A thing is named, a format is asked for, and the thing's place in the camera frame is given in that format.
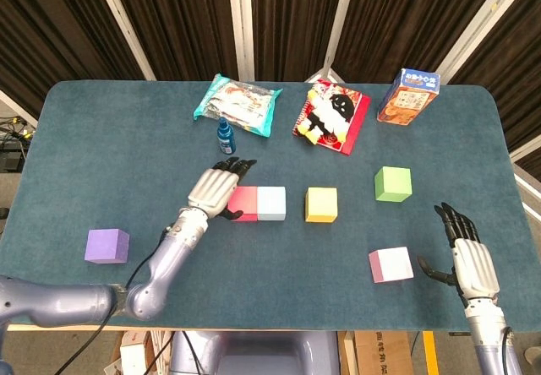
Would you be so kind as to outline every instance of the robotic hand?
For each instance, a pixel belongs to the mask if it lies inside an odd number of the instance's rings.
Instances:
[[[484,375],[521,374],[511,340],[511,328],[497,306],[500,285],[488,248],[481,244],[471,220],[448,204],[435,206],[441,217],[454,266],[451,274],[437,271],[423,257],[418,263],[432,280],[455,286],[464,305],[481,372]]]

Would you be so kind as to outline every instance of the green cube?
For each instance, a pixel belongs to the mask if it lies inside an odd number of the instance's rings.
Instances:
[[[383,166],[375,174],[375,200],[402,202],[412,195],[412,174],[409,168]]]

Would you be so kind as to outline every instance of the blue table mat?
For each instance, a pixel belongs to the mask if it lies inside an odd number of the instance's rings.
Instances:
[[[234,128],[239,155],[258,164],[243,185],[285,186],[283,222],[210,222],[148,323],[210,329],[466,330],[454,288],[426,278],[415,256],[450,270],[433,205],[477,225],[515,330],[541,330],[541,269],[513,178],[494,100],[477,86],[442,86],[409,127],[376,122],[386,84],[348,84],[372,98],[352,155],[292,135],[310,85],[283,92],[266,139]],[[192,113],[206,82],[74,81],[51,89],[0,245],[0,272],[50,284],[124,283],[187,203],[199,175],[224,159],[217,122]],[[413,196],[374,200],[382,166],[411,168]],[[307,187],[338,189],[331,225],[303,220]],[[127,264],[84,261],[89,229],[130,234]],[[415,278],[376,285],[368,254],[407,246]],[[148,275],[144,269],[140,278]],[[28,323],[18,318],[16,323]]]

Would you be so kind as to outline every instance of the chip bag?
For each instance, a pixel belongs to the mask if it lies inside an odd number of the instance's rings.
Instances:
[[[281,91],[266,90],[217,74],[195,109],[194,120],[200,116],[225,117],[232,124],[269,137],[275,101]]]

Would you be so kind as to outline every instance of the cardboard box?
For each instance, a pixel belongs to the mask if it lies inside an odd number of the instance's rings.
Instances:
[[[338,352],[340,354],[340,375],[358,375],[357,353],[355,351],[355,332],[339,331]]]
[[[124,375],[122,371],[122,360],[118,358],[115,362],[103,368],[105,375]]]
[[[440,93],[440,76],[403,68],[378,109],[378,120],[407,126]]]
[[[152,345],[154,347],[154,355],[160,353],[164,349],[165,344],[172,337],[171,331],[162,331],[162,330],[151,330],[150,335],[152,336]],[[156,360],[156,375],[167,375],[169,373],[169,365],[171,363],[171,349],[172,343],[170,343],[161,355]]]
[[[152,340],[148,331],[127,331],[122,337],[120,356],[123,375],[141,375],[154,360]]]
[[[356,331],[359,375],[413,375],[406,331]]]

